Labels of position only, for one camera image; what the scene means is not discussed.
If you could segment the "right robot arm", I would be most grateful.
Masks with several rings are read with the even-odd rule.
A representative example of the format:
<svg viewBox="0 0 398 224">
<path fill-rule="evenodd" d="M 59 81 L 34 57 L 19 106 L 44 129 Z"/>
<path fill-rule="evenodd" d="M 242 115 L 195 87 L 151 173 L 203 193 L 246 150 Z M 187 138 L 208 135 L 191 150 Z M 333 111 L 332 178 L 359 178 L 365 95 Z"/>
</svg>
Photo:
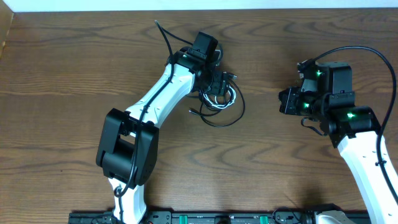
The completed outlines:
<svg viewBox="0 0 398 224">
<path fill-rule="evenodd" d="M 397 223 L 397 172 L 389 158 L 381 125 L 368 106 L 355 104 L 352 69 L 347 63 L 298 63 L 302 84 L 279 93 L 283 114 L 320 123 L 347 163 L 371 223 Z"/>
</svg>

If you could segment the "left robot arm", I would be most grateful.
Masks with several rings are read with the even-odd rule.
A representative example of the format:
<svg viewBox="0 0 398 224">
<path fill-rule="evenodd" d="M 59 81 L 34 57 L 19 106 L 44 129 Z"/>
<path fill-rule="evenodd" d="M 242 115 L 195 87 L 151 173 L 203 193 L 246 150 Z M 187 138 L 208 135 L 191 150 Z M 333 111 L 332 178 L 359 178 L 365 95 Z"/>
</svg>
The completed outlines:
<svg viewBox="0 0 398 224">
<path fill-rule="evenodd" d="M 193 91 L 218 93 L 226 84 L 216 70 L 222 53 L 213 36 L 199 32 L 193 43 L 168 57 L 159 80 L 137 103 L 106 115 L 96 164 L 113 188 L 116 223 L 140 223 L 144 218 L 144 184 L 157 160 L 160 127 L 184 96 Z"/>
</svg>

